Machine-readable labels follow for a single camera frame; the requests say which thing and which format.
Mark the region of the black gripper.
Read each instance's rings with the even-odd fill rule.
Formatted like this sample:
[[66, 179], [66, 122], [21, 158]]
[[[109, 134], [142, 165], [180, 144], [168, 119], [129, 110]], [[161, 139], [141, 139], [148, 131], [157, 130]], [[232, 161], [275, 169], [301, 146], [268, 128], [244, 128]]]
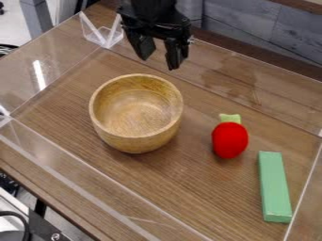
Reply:
[[122, 27], [138, 57], [146, 60], [156, 52], [154, 38], [165, 40], [169, 70], [177, 70], [189, 57], [192, 21], [176, 7], [165, 9], [153, 18], [142, 16], [130, 4], [118, 8]]

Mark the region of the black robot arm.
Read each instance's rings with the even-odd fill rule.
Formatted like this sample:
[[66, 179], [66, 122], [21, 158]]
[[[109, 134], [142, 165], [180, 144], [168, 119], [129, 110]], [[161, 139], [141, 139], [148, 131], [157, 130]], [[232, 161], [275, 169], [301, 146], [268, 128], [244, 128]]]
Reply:
[[122, 28], [138, 57], [146, 60], [164, 40], [169, 70], [177, 70], [189, 57], [192, 21], [177, 9], [178, 0], [122, 0], [118, 14]]

